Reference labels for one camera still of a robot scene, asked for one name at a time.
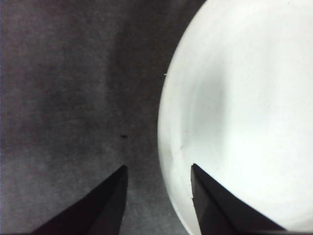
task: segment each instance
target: black pointed tip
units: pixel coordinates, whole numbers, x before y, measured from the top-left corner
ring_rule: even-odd
[[[203,192],[205,192],[201,194],[202,197],[206,197],[212,204],[216,204],[219,211],[225,215],[227,220],[229,220],[237,230],[284,230],[284,228],[234,196],[197,164],[191,166],[191,182],[193,185],[193,193],[195,189],[197,189],[197,185],[201,185]]]
[[[101,231],[117,234],[126,205],[127,185],[128,171],[123,165],[84,198],[31,234],[98,235]]]

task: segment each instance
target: gray textured surface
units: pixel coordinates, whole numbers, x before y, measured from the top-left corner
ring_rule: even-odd
[[[120,234],[186,234],[158,165],[157,110],[202,3],[1,1],[2,232],[35,229],[126,164]]]

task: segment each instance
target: white circular object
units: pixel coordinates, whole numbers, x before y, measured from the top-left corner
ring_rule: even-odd
[[[208,0],[167,72],[158,145],[190,234],[193,163],[284,228],[312,231],[313,1]]]

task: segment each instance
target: gray background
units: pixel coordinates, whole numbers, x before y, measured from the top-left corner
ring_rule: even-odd
[[[3,233],[35,229],[126,164],[120,234],[186,234],[158,165],[157,110],[202,3],[1,0]]]

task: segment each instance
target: gray fabric surface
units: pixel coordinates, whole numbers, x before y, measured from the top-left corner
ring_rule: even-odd
[[[120,234],[187,234],[160,173],[157,110],[202,3],[1,1],[1,232],[35,229],[125,164]]]

